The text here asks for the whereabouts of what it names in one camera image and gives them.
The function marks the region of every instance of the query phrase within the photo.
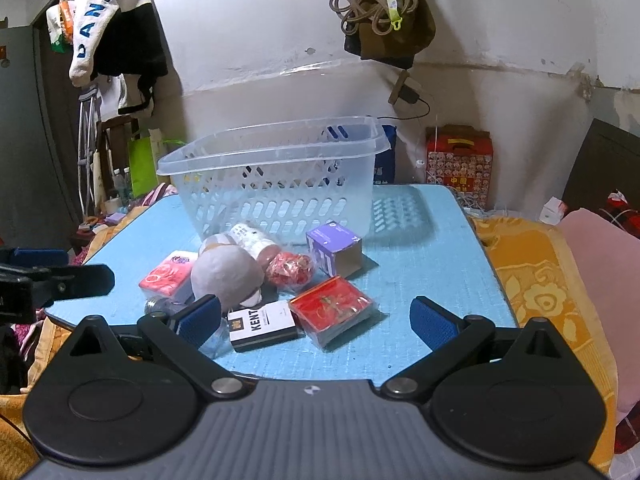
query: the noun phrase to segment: purple box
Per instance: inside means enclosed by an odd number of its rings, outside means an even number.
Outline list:
[[[329,276],[346,278],[362,268],[362,238],[329,220],[306,233],[309,250]]]

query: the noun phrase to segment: brown rope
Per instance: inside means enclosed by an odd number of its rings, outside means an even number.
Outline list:
[[[398,0],[400,16],[415,12],[418,0]],[[329,0],[329,7],[342,22],[340,28],[347,36],[356,34],[360,24],[371,22],[373,32],[379,36],[386,36],[394,29],[389,18],[389,8],[386,0]]]

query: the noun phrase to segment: black cable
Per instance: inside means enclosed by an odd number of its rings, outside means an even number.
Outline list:
[[[4,420],[4,421],[9,425],[9,426],[11,426],[12,428],[14,428],[14,430],[15,430],[15,431],[17,431],[18,433],[20,433],[20,435],[22,436],[22,438],[23,438],[24,440],[26,440],[26,441],[27,441],[27,443],[28,443],[30,446],[32,446],[32,444],[31,444],[31,440],[29,439],[29,437],[28,437],[28,436],[26,436],[26,435],[22,432],[22,430],[20,430],[20,428],[18,428],[18,426],[16,426],[14,423],[12,423],[12,422],[11,422],[8,418],[6,418],[2,413],[0,413],[0,418],[1,418],[2,420]]]
[[[390,116],[383,116],[383,117],[378,117],[379,119],[395,119],[396,121],[412,121],[414,119],[421,119],[423,117],[426,117],[427,115],[429,115],[431,113],[431,107],[429,106],[429,103],[421,98],[418,97],[418,101],[422,101],[424,104],[427,105],[427,113],[423,114],[423,115],[418,115],[415,117],[390,117]]]

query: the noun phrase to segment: black triangular cutout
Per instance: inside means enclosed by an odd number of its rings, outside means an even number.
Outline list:
[[[560,358],[560,353],[551,341],[549,334],[544,330],[536,330],[529,345],[527,345],[527,354],[540,357],[553,357],[554,359]]]
[[[100,335],[97,330],[92,326],[88,326],[84,329],[84,332],[80,336],[80,339],[76,345],[71,349],[69,355],[71,357],[79,357],[88,354],[101,354],[103,352],[102,342],[100,341]]]

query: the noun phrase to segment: black and white jacket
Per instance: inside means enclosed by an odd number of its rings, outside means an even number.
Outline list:
[[[120,77],[118,113],[150,108],[153,86],[167,74],[151,0],[76,0],[69,77],[80,87],[98,74]]]

